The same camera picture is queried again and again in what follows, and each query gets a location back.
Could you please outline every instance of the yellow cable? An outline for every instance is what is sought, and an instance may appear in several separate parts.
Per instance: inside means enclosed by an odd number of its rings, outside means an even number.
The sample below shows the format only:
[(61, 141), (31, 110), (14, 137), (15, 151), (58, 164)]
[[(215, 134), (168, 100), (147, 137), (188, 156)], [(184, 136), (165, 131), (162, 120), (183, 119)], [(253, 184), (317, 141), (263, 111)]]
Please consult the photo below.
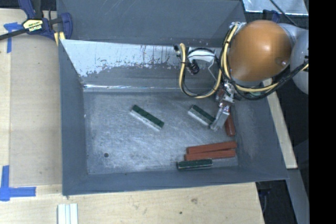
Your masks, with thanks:
[[(232, 36), (233, 34), (236, 32), (237, 29), (237, 25), (235, 25), (234, 27), (232, 27), (231, 31), (229, 32), (229, 34), (227, 35), (227, 39), (224, 41), (224, 51), (223, 51), (223, 56), (222, 56), (222, 68), (225, 71), (225, 75), (231, 79), (231, 75), (228, 71), (228, 66), (227, 66), (227, 49), (229, 47), (229, 43), (231, 42)], [(278, 83), (274, 83), (272, 85), (269, 85), (267, 87), (263, 87), (263, 88), (258, 88), (258, 89), (251, 89), (251, 88), (245, 88), (242, 86), (239, 86), (236, 84), (236, 87), (238, 90), (240, 91), (245, 91), (245, 92), (260, 92), (260, 91), (267, 91), (267, 90), (271, 90), (273, 89)]]
[(179, 77), (179, 86), (181, 91), (183, 91), (183, 70), (185, 68), (185, 45), (183, 43), (180, 44), (180, 52), (181, 52), (181, 70)]
[(218, 89), (218, 87), (219, 87), (219, 85), (220, 85), (220, 80), (221, 80), (221, 79), (222, 79), (222, 72), (221, 72), (221, 70), (219, 69), (219, 71), (218, 71), (217, 82), (216, 82), (216, 85), (213, 87), (213, 89), (212, 89), (208, 94), (206, 94), (206, 95), (202, 95), (202, 96), (197, 96), (197, 97), (195, 97), (195, 98), (206, 98), (206, 97), (209, 97), (209, 96), (213, 95), (213, 94), (217, 91), (217, 89)]
[(302, 68), (300, 71), (304, 71), (305, 69), (307, 69), (309, 67), (309, 64), (306, 64), (304, 68)]

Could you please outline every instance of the wooden block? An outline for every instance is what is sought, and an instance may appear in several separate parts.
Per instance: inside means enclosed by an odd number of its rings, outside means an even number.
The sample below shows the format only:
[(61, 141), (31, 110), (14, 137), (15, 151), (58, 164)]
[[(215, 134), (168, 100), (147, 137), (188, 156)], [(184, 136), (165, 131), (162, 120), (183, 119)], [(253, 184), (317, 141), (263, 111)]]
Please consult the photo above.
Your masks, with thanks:
[(237, 143), (235, 141), (221, 142), (221, 143), (207, 144), (207, 145), (200, 145), (200, 146), (190, 146), (190, 147), (187, 147), (187, 154), (195, 154), (195, 153), (209, 152), (209, 151), (231, 150), (236, 147), (237, 147)]
[(185, 161), (195, 161), (198, 159), (223, 159), (236, 156), (236, 150), (210, 151), (195, 154), (185, 154)]
[(236, 129), (235, 124), (233, 123), (233, 119), (231, 114), (227, 117), (225, 124), (225, 132), (228, 136), (235, 136), (236, 135)]

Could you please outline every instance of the orange spherical cover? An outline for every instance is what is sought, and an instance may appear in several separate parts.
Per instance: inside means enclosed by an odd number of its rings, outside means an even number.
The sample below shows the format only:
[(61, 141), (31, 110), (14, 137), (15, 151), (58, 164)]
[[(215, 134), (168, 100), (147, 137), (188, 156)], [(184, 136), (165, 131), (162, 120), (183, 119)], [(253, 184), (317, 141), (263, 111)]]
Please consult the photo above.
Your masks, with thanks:
[(228, 53), (231, 75), (240, 81), (260, 81), (288, 65), (291, 44), (285, 30), (274, 22), (248, 23), (232, 39)]

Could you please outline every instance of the gray bin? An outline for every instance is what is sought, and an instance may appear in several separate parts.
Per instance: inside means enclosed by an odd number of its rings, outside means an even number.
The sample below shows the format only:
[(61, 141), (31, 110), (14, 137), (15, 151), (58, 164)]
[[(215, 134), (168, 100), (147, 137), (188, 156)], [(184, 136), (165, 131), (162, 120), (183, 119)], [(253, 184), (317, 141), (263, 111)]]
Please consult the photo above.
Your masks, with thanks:
[[(74, 31), (59, 45), (63, 194), (89, 194), (287, 178), (267, 99), (237, 101), (237, 135), (214, 132), (188, 115), (197, 104), (215, 115), (214, 97), (193, 99), (178, 87), (173, 44), (220, 52), (241, 3), (225, 0), (57, 0)], [(206, 74), (191, 89), (211, 87)], [(155, 131), (130, 115), (133, 105), (165, 124)], [(188, 146), (236, 140), (234, 158), (211, 169), (178, 171)]]

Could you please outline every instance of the blue tape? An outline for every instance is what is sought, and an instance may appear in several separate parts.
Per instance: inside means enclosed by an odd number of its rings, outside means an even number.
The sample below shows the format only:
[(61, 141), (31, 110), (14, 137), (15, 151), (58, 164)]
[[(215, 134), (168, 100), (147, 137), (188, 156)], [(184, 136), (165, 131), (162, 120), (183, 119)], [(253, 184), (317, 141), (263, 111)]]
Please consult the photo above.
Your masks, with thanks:
[(2, 167), (2, 177), (0, 186), (0, 201), (9, 201), (12, 197), (34, 197), (36, 187), (9, 187), (9, 165)]
[[(23, 29), (22, 25), (18, 24), (17, 22), (4, 24), (4, 27), (9, 33), (12, 31)], [(11, 51), (12, 51), (12, 38), (10, 37), (7, 42), (7, 53), (10, 53)]]

